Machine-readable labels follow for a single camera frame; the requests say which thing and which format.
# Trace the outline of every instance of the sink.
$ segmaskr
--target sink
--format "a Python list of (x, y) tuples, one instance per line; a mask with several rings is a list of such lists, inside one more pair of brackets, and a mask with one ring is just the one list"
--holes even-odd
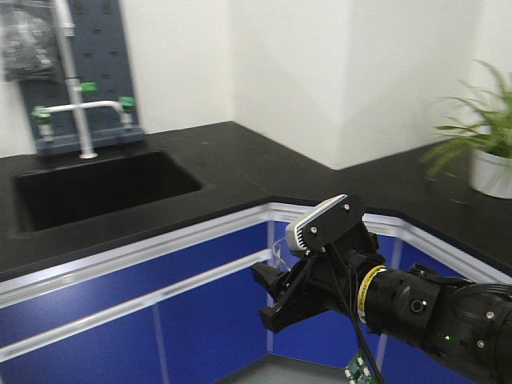
[(21, 231), (38, 231), (201, 189), (166, 153), (26, 172), (14, 177)]

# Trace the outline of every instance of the circuit board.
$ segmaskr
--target circuit board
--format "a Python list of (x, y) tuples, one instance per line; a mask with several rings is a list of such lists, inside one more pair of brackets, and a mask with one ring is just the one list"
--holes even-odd
[(370, 368), (362, 358), (361, 351), (358, 351), (347, 364), (345, 376), (349, 379), (349, 384), (377, 384)]

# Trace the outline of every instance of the white flower pot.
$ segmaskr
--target white flower pot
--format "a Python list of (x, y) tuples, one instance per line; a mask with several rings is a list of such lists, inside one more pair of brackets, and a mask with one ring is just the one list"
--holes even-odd
[(473, 150), (470, 185), (496, 198), (512, 198), (512, 159)]

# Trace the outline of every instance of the pegboard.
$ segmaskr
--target pegboard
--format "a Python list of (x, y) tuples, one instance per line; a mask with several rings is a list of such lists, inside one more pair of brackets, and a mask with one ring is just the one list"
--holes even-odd
[[(118, 0), (68, 1), (75, 24), (74, 36), (69, 39), (77, 76), (80, 82), (98, 84), (98, 92), (92, 95), (83, 94), (83, 101), (118, 101), (121, 96), (134, 96)], [(43, 156), (80, 150), (71, 112), (52, 114), (54, 141), (50, 143), (42, 140), (38, 124), (31, 116), (35, 106), (70, 103), (63, 70), (61, 75), (56, 82), (20, 82), (38, 154)], [(94, 147), (139, 141), (144, 138), (144, 133), (138, 127), (136, 110), (132, 112), (134, 127), (131, 130), (122, 127), (118, 113), (112, 108), (88, 109), (86, 116)]]

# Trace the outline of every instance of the blue cabinet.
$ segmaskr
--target blue cabinet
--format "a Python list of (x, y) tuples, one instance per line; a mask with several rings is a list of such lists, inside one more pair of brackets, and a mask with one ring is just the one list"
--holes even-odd
[(0, 365), (4, 384), (160, 384), (151, 308)]
[[(262, 223), (8, 306), (0, 310), (0, 347), (264, 250), (284, 237), (286, 225)], [(420, 263), (458, 275), (400, 239), (378, 239), (388, 266)], [(280, 246), (292, 266), (298, 259), (286, 242)], [(241, 270), (0, 363), (0, 382), (210, 384), (266, 353), (343, 367), (358, 349), (350, 321), (333, 311), (272, 334), (258, 316), (270, 304), (250, 271)], [(403, 342), (375, 334), (366, 340), (389, 383), (470, 383)]]
[[(266, 223), (252, 226), (8, 306), (0, 310), (0, 346), (263, 250), (266, 233)], [(243, 270), (7, 360), (0, 377), (3, 384), (210, 383), (266, 353), (257, 312), (265, 304)]]

